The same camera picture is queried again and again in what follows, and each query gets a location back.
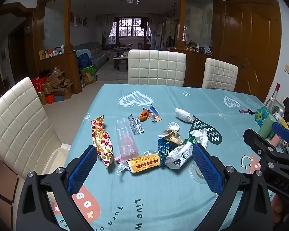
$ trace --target white dining chair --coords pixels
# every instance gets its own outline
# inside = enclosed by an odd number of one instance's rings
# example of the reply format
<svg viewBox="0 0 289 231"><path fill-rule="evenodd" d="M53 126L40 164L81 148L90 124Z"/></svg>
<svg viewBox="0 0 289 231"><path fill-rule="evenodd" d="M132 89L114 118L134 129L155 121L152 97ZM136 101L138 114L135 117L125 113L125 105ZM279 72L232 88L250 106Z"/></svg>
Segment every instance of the white dining chair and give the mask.
<svg viewBox="0 0 289 231"><path fill-rule="evenodd" d="M28 172L47 174L64 166L69 148L59 140L28 77L0 98L0 159L20 177L13 223Z"/></svg>
<svg viewBox="0 0 289 231"><path fill-rule="evenodd" d="M186 55L178 52L132 49L128 84L183 86Z"/></svg>
<svg viewBox="0 0 289 231"><path fill-rule="evenodd" d="M237 76L237 66L227 62L207 58L202 88L234 91Z"/></svg>

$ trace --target red shopping bag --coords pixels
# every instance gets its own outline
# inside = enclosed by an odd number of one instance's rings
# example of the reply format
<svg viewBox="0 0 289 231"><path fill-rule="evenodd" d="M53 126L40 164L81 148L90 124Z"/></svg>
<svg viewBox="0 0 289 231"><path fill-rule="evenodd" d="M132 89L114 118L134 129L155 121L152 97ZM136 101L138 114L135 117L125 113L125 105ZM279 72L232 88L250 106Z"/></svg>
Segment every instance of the red shopping bag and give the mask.
<svg viewBox="0 0 289 231"><path fill-rule="evenodd" d="M43 92L44 90L42 88L42 85L46 82L46 80L47 80L47 77L44 77L44 78L38 77L38 78L32 79L31 82L36 91Z"/></svg>

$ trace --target red bucket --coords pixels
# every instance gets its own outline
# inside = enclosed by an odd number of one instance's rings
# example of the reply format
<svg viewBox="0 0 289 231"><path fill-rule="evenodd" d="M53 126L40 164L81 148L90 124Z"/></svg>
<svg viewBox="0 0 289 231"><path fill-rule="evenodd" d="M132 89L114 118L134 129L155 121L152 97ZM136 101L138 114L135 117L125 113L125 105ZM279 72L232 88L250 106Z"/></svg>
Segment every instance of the red bucket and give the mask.
<svg viewBox="0 0 289 231"><path fill-rule="evenodd" d="M55 93L52 93L50 95L46 95L45 97L48 104L52 104L55 102Z"/></svg>

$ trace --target light switch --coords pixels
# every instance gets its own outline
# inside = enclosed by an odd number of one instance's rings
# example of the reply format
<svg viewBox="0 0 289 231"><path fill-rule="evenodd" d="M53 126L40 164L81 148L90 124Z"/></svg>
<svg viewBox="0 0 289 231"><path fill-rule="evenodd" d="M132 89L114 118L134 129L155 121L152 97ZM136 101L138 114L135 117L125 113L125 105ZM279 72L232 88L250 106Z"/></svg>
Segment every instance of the light switch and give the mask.
<svg viewBox="0 0 289 231"><path fill-rule="evenodd" d="M289 74L289 65L288 64L286 64L286 66L285 66L285 71Z"/></svg>

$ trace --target sofa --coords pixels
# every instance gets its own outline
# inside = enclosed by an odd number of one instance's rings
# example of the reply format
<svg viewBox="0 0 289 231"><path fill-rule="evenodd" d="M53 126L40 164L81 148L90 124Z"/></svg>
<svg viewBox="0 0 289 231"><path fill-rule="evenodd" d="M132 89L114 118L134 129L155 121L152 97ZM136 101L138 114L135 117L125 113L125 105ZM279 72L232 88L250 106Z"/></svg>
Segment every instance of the sofa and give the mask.
<svg viewBox="0 0 289 231"><path fill-rule="evenodd" d="M77 46L73 46L73 50L90 50L91 57L90 60L92 64L95 65L96 71L99 70L108 60L110 56L110 50L102 50L102 46L99 42L87 42L82 43Z"/></svg>

